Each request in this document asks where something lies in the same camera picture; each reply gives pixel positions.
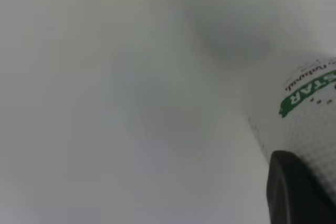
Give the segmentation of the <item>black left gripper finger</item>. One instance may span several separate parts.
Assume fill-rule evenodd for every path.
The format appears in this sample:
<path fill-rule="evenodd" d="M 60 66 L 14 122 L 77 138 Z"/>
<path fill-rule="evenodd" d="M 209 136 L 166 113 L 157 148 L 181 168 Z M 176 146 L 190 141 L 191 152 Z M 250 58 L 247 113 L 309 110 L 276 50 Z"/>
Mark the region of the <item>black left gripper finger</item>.
<path fill-rule="evenodd" d="M 271 224 L 335 223 L 334 203 L 294 153 L 272 153 L 266 197 Z"/>

